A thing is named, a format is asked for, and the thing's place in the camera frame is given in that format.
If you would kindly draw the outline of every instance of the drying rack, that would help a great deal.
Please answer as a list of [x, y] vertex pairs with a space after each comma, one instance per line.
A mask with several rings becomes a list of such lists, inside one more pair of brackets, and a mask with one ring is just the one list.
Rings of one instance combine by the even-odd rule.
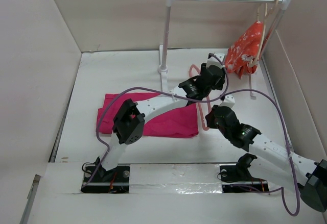
[[[217, 1], [217, 2], [239, 2], [239, 3], [276, 3], [276, 0], [166, 0], [166, 17], [165, 17], [165, 32], [163, 35], [163, 45], [159, 46], [160, 65], [158, 72], [161, 74], [161, 89], [162, 91], [168, 91], [167, 81], [167, 50], [168, 50], [168, 33], [169, 33], [169, 22], [170, 22], [170, 10], [174, 1]], [[285, 13], [291, 0], [278, 0], [278, 4], [281, 4], [279, 11], [277, 12], [266, 36], [265, 44], [262, 46], [262, 54], [264, 53], [272, 34], [277, 28], [283, 14]], [[255, 81], [250, 76], [250, 87], [255, 88]]]

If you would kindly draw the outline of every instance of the white table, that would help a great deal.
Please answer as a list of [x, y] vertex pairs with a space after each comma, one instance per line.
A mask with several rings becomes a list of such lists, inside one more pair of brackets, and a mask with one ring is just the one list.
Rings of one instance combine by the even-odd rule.
[[[209, 52], [225, 51], [169, 50], [170, 88], [188, 79], [191, 64], [200, 66]], [[40, 181], [29, 223], [324, 223], [322, 215], [304, 203], [298, 217], [289, 216], [278, 193], [267, 196], [253, 193], [220, 194], [221, 191], [178, 194], [178, 191], [174, 191], [172, 185], [181, 185], [180, 179], [215, 184], [214, 163], [236, 162], [245, 153], [233, 147], [218, 130], [205, 132], [201, 127], [199, 135], [192, 139], [143, 137], [128, 146], [121, 157], [120, 163], [133, 164], [130, 182], [142, 180], [144, 185], [147, 182], [160, 182], [171, 187], [167, 187], [166, 191], [143, 187], [132, 188], [129, 194], [81, 193], [81, 164], [93, 162], [105, 149], [95, 136], [97, 109], [102, 107], [105, 93], [120, 93], [132, 86], [159, 89], [158, 64], [158, 51], [83, 54], [56, 162], [48, 165]], [[231, 74], [229, 90], [242, 88], [249, 88], [248, 77], [240, 80]], [[260, 67], [257, 88], [271, 94]], [[219, 93], [213, 91], [211, 97]], [[265, 97], [258, 95], [252, 99], [249, 92], [244, 92], [236, 94], [235, 99], [237, 103], [233, 109], [241, 122], [260, 129], [276, 143], [284, 144], [277, 112]], [[180, 174], [182, 178], [172, 177], [168, 181], [176, 167], [181, 169], [174, 163], [189, 164], [193, 170], [183, 171]], [[142, 168], [143, 171], [136, 174], [133, 167]], [[294, 210], [295, 195], [287, 193], [287, 202], [289, 208]]]

